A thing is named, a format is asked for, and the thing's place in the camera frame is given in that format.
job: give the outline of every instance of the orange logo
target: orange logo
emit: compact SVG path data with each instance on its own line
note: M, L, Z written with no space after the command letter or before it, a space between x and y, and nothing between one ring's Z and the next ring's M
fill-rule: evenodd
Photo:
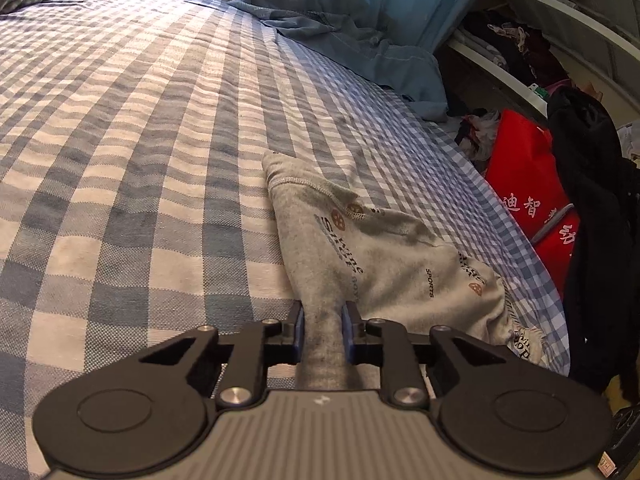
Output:
M469 288L474 291L478 296L482 296L482 287L477 283L469 283Z
M342 218L342 215L337 209L334 209L333 211L331 211L331 220L334 221L334 225L338 229L340 229L340 231L344 231L345 229L344 218Z
M358 204L358 203L355 203L355 202L351 202L347 206L347 209L349 211L351 211L352 213L356 213L356 214L359 214L359 215L364 214L364 209L362 208L362 206L360 204Z

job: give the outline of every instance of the plaid bed sheet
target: plaid bed sheet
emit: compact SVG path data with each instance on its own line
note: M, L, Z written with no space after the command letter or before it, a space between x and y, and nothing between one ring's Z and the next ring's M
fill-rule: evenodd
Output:
M31 415L53 387L204 322L286 314L265 150L491 265L568 371L548 273L392 92L222 0L62 0L2 16L0 38L1 479L46 472Z

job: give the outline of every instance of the metal screw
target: metal screw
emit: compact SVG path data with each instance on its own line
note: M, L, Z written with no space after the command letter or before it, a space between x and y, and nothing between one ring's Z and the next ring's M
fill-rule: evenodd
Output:
M238 386L227 388L226 390L223 390L222 393L220 393L220 400L226 402L227 404L233 404L235 406L244 404L250 399L251 392L246 388L239 388Z
M413 406L414 404L420 404L424 401L424 392L413 386L400 388L394 393L394 399L396 402L404 404L405 406Z

